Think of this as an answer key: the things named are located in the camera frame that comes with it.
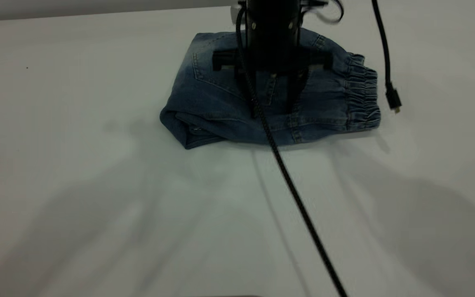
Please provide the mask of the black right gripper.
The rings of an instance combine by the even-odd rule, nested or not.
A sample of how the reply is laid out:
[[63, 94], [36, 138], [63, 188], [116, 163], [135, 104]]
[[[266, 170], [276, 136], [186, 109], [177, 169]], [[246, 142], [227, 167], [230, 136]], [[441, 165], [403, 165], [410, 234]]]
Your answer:
[[290, 113], [306, 86], [309, 68], [332, 67], [330, 52], [300, 43], [304, 15], [327, 4], [323, 0], [239, 1], [237, 47], [213, 52], [212, 69], [237, 72], [237, 85], [252, 119], [260, 118], [256, 71], [288, 75], [286, 112]]

